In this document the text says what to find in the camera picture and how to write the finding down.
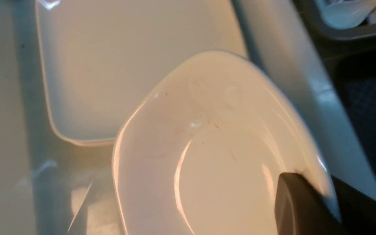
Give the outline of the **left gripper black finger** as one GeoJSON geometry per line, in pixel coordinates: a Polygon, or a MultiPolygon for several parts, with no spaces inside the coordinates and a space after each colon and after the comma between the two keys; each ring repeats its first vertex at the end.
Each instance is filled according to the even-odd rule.
{"type": "Polygon", "coordinates": [[[279,235],[376,235],[376,201],[333,177],[339,222],[318,193],[300,174],[278,178],[275,220],[279,235]]]}

